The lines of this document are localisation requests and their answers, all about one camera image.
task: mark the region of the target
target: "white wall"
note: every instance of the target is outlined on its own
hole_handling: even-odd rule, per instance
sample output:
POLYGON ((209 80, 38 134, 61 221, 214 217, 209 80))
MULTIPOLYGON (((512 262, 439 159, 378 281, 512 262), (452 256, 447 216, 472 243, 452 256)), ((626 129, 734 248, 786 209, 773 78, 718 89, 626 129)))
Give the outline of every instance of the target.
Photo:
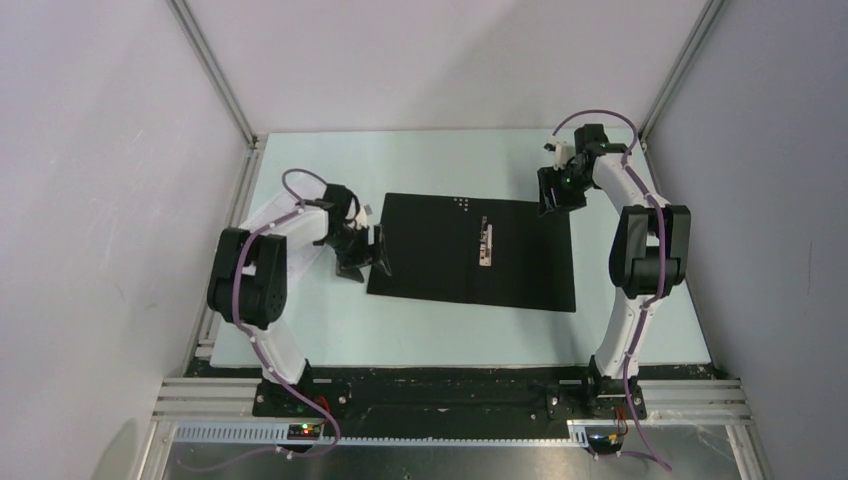
POLYGON ((190 2, 259 132, 641 121, 705 3, 190 2))
POLYGON ((0 476, 124 478, 245 146, 164 0, 2 2, 0 66, 0 476))
POLYGON ((733 2, 649 145, 778 478, 848 478, 846 53, 843 0, 733 2))

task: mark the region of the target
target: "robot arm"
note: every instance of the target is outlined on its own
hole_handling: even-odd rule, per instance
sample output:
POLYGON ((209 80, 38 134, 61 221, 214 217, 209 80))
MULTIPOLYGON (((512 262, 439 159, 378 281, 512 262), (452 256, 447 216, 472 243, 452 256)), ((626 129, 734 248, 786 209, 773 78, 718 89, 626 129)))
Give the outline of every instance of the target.
POLYGON ((555 153, 557 161, 553 167, 538 171, 540 212, 581 208, 586 205, 585 191, 599 188, 621 215, 609 260, 610 279, 618 287, 615 303, 589 372, 593 395, 620 395, 628 357, 629 381, 638 374, 638 353, 654 313, 672 286, 685 277, 690 214, 685 206, 670 205, 651 192, 628 165, 626 156, 619 160, 617 155, 607 155, 624 154, 627 147, 611 144, 602 125, 584 125, 574 137, 576 154, 565 162, 564 145, 552 139, 545 146, 555 153), (661 236, 660 218, 664 251, 648 246, 649 235, 661 236))
POLYGON ((374 225, 374 242, 369 244, 368 207, 360 205, 345 186, 325 184, 321 198, 299 199, 296 204, 282 199, 288 201, 285 207, 271 202, 258 212, 255 218, 260 220, 254 228, 228 228, 221 233, 207 304, 248 335, 260 355, 266 379, 278 382, 279 376, 297 384, 307 365, 306 357, 286 322, 277 321, 286 303, 288 262, 294 261, 304 247, 329 245, 336 254, 336 274, 340 277, 362 283, 365 278, 360 268, 373 265, 387 275, 391 275, 391 268, 380 225, 374 225), (239 261, 248 242, 245 260, 239 261), (235 321, 232 306, 240 265, 244 267, 237 287, 239 319, 235 321))

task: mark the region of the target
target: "light blue table surface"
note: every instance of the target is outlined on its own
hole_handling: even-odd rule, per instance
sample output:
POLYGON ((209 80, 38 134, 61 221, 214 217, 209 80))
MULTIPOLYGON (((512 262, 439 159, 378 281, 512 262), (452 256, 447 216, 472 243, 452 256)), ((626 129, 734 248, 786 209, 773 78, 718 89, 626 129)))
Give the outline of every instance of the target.
MULTIPOLYGON (((613 142, 630 140, 629 130, 608 128, 607 134, 613 142)), ((280 175, 293 167, 348 186, 373 208, 372 223, 379 221, 386 192, 535 202, 536 170, 553 161, 542 149, 549 135, 549 130, 272 134, 251 212, 282 190, 280 175)), ((560 136, 573 141, 571 130, 560 136)), ((642 152, 631 162, 650 184, 642 152)), ((585 364, 612 310, 607 261, 618 223, 602 192, 590 191, 587 198, 588 206, 571 215, 576 313, 368 295, 366 285, 334 276, 335 257, 326 250, 289 290, 283 320, 312 365, 585 364)), ((710 361, 685 283, 665 300, 644 342, 643 365, 710 361)), ((211 363, 259 365, 244 335, 223 322, 211 363)))

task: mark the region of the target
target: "wire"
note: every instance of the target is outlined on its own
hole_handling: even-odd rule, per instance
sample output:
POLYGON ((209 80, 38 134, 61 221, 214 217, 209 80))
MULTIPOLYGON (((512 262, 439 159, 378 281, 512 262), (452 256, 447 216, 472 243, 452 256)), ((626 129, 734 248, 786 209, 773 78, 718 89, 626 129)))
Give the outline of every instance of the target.
POLYGON ((297 200, 298 206, 302 207, 303 204, 306 201, 297 192, 292 190, 292 188, 289 187, 288 182, 286 182, 286 177, 288 177, 292 173, 305 173, 305 174, 309 175, 310 177, 314 178, 315 180, 318 180, 322 184, 327 185, 327 181, 324 180, 323 178, 321 178, 317 173, 310 172, 309 170, 306 170, 305 168, 290 168, 290 169, 286 170, 285 172, 283 172, 283 176, 282 176, 283 188, 285 188, 286 191, 289 192, 289 195, 291 195, 292 197, 294 197, 297 200))
POLYGON ((285 215, 283 215, 283 216, 281 216, 281 217, 279 217, 275 220, 272 220, 272 221, 268 222, 267 224, 257 228, 256 230, 251 232, 251 234, 247 237, 247 240, 245 240, 244 245, 242 246, 241 251, 239 252, 238 262, 236 263, 235 275, 233 277, 233 299, 232 299, 233 324, 236 326, 236 328, 241 330, 242 333, 247 335, 248 338, 251 340, 250 345, 253 347, 254 353, 256 353, 256 356, 259 358, 259 363, 262 364, 262 367, 265 369, 265 371, 270 373, 271 376, 274 378, 274 380, 276 380, 277 383, 282 385, 283 388, 285 388, 286 391, 288 391, 289 394, 291 394, 293 397, 297 398, 301 402, 305 403, 307 406, 309 406, 313 410, 320 413, 325 418, 325 421, 330 422, 330 424, 333 426, 333 441, 332 441, 332 443, 330 443, 330 445, 327 448, 320 450, 320 451, 317 451, 317 452, 313 452, 313 451, 294 452, 292 450, 287 450, 287 449, 285 449, 281 446, 259 447, 259 448, 256 448, 254 450, 250 450, 248 452, 245 452, 245 453, 243 453, 243 454, 241 454, 241 455, 239 455, 235 458, 227 460, 226 462, 220 463, 218 465, 213 465, 213 466, 210 466, 210 467, 202 467, 202 468, 199 468, 199 469, 195 468, 195 467, 186 466, 182 463, 182 459, 177 459, 177 463, 186 470, 196 472, 196 473, 214 472, 214 471, 217 471, 217 470, 227 468, 227 467, 229 467, 230 465, 232 465, 236 462, 244 460, 245 458, 252 457, 254 455, 258 455, 260 453, 266 453, 266 452, 282 452, 282 451, 285 451, 287 458, 320 457, 322 455, 326 455, 327 453, 329 453, 330 450, 332 450, 333 448, 336 447, 336 445, 338 445, 339 440, 341 440, 341 429, 339 428, 339 423, 330 414, 329 408, 327 408, 327 409, 322 408, 321 406, 319 406, 318 404, 316 404, 315 402, 313 402, 312 400, 310 400, 309 398, 307 398, 306 396, 304 396, 303 394, 298 392, 288 381, 286 381, 285 378, 283 378, 282 375, 280 375, 280 373, 277 371, 277 369, 272 364, 271 360, 265 355, 265 352, 262 351, 262 348, 259 346, 259 342, 256 341, 256 337, 254 336, 253 332, 250 331, 250 328, 248 328, 245 325, 244 321, 242 321, 241 316, 239 315, 239 300, 240 300, 240 293, 241 293, 242 269, 244 268, 244 266, 247 263, 247 254, 250 251, 250 247, 253 245, 253 242, 256 241, 256 239, 259 237, 259 235, 262 235, 263 233, 265 233, 268 230, 276 227, 277 225, 281 225, 281 224, 295 218, 296 216, 300 215, 301 213, 303 213, 303 208, 302 208, 303 205, 304 205, 303 197, 298 195, 286 183, 286 177, 289 174, 296 173, 296 172, 297 173, 305 173, 305 174, 310 175, 313 178, 317 179, 321 183, 323 183, 325 185, 327 184, 327 182, 325 182, 323 178, 319 177, 315 173, 310 172, 309 170, 304 170, 302 168, 292 168, 292 169, 286 170, 283 173, 283 176, 282 176, 283 187, 293 197, 295 197, 297 199, 299 208, 292 210, 291 212, 289 212, 289 213, 287 213, 287 214, 285 214, 285 215))
POLYGON ((639 320, 636 323, 636 331, 633 335, 633 341, 630 343, 630 346, 627 348, 627 351, 624 352, 624 362, 623 362, 624 366, 623 366, 623 371, 622 371, 622 374, 623 374, 623 377, 624 377, 624 379, 623 379, 623 381, 624 381, 624 397, 627 401, 627 406, 630 409, 630 414, 633 416, 633 425, 636 427, 636 431, 639 433, 639 437, 642 439, 642 443, 645 444, 645 447, 648 449, 649 452, 651 452, 651 454, 647 455, 647 454, 644 454, 644 453, 641 453, 641 452, 621 452, 621 455, 628 454, 627 456, 639 456, 640 458, 648 458, 651 461, 657 463, 659 466, 661 466, 666 471, 670 472, 672 470, 671 465, 669 465, 668 462, 663 460, 662 457, 660 457, 659 454, 657 454, 656 450, 654 449, 654 446, 651 444, 650 441, 648 441, 648 438, 645 436, 645 432, 642 430, 642 425, 639 422, 639 415, 636 413, 636 406, 633 404, 633 395, 632 395, 632 392, 630 391, 630 385, 629 385, 630 382, 627 381, 627 373, 628 373, 628 367, 630 366, 630 361, 633 358, 633 355, 636 353, 636 348, 639 346, 639 339, 642 337, 642 332, 645 329, 645 323, 648 320, 648 307, 653 305, 654 302, 661 299, 662 296, 663 296, 663 293, 665 292, 665 274, 666 274, 665 217, 663 216, 662 207, 660 206, 657 199, 651 194, 651 191, 648 190, 648 186, 645 185, 645 182, 642 181, 642 179, 639 177, 639 175, 636 173, 636 171, 633 170, 633 167, 631 167, 630 164, 627 162, 628 157, 633 152, 633 147, 635 147, 636 142, 639 141, 639 132, 636 129, 636 125, 629 118, 625 117, 624 115, 622 115, 618 112, 613 112, 612 110, 603 110, 603 109, 582 110, 580 112, 574 113, 574 114, 566 117, 565 120, 560 122, 559 125, 557 125, 557 127, 554 129, 553 135, 556 136, 556 134, 559 133, 559 131, 562 129, 562 127, 564 127, 565 124, 568 123, 570 120, 577 118, 579 116, 582 116, 582 115, 589 115, 589 114, 610 115, 610 116, 616 117, 620 120, 623 120, 624 123, 626 123, 627 126, 630 127, 630 131, 633 134, 633 138, 630 140, 630 145, 627 147, 627 150, 625 150, 624 153, 621 154, 621 166, 624 169, 624 171, 627 172, 627 175, 631 178, 631 180, 633 180, 633 183, 636 184, 636 187, 639 189, 639 191, 642 193, 642 195, 645 197, 645 199, 648 201, 648 203, 650 203, 651 206, 654 207, 654 210, 657 213, 657 224, 659 225, 659 228, 658 228, 659 231, 657 232, 657 236, 659 237, 659 240, 660 240, 660 271, 659 271, 660 279, 659 279, 659 282, 657 283, 657 293, 653 297, 646 300, 640 307, 641 313, 639 314, 639 320))
POLYGON ((616 428, 618 429, 618 436, 623 437, 630 433, 630 425, 627 424, 627 416, 624 414, 624 407, 619 405, 615 409, 615 418, 616 418, 616 428), (621 425, 624 424, 624 432, 621 431, 621 425))
MULTIPOLYGON (((321 402, 321 405, 324 406, 324 410, 327 410, 327 413, 329 413, 330 415, 333 414, 333 412, 330 411, 330 403, 327 401, 327 399, 324 397, 324 395, 321 395, 320 397, 316 398, 315 400, 321 402)), ((321 422, 321 425, 324 425, 326 423, 327 423, 327 419, 325 418, 324 421, 321 422)))

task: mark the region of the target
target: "black mat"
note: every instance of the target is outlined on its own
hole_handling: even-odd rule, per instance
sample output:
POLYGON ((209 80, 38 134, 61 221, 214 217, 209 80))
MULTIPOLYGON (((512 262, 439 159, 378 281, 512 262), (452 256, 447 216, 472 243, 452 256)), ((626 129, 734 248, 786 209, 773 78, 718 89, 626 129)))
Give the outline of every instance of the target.
POLYGON ((392 276, 372 269, 370 294, 576 309, 568 215, 539 218, 534 202, 388 193, 380 223, 392 276))

